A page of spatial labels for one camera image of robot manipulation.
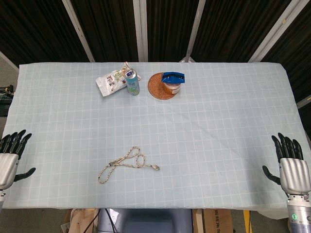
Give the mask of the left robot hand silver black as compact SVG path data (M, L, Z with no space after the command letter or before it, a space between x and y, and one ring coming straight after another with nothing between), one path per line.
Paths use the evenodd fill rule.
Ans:
M17 174L19 161L32 134L26 130L8 134L0 140L0 190L6 190L14 182L27 179L36 170L35 167L25 173Z

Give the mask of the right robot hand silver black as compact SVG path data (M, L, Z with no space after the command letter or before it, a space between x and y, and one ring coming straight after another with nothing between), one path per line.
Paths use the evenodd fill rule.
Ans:
M272 136L276 149L279 176L273 175L267 166L262 166L264 175L280 185L287 195L308 195L311 191L309 167L304 160L301 145L281 133Z

